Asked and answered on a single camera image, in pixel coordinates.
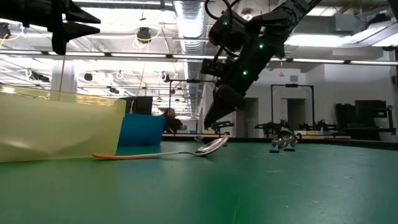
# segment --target ceiling pipe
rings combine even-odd
[[[205,3],[196,1],[176,1],[177,27],[180,38],[197,40],[181,40],[181,50],[185,55],[203,55],[205,52],[206,21]],[[200,63],[184,62],[185,79],[200,79]],[[197,86],[188,86],[192,116],[198,115],[197,106],[200,104],[196,96]]]

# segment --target desk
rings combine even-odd
[[[123,148],[195,151],[198,142]],[[398,151],[229,142],[210,157],[0,164],[0,223],[398,223]]]

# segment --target blue box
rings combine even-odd
[[[119,146],[156,146],[162,141],[166,117],[126,114]]]

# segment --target silver spoon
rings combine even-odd
[[[101,154],[93,154],[93,157],[98,159],[107,159],[107,160],[126,160],[126,159],[144,159],[144,158],[152,158],[152,157],[159,157],[159,156],[171,156],[177,154],[191,154],[193,156],[207,156],[221,146],[223,146],[228,141],[228,138],[219,138],[211,143],[200,147],[196,152],[165,152],[165,153],[155,153],[155,154],[142,154],[142,155],[135,155],[135,156],[107,156]]]

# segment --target translucent yellow container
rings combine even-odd
[[[0,85],[0,162],[116,152],[126,102]]]

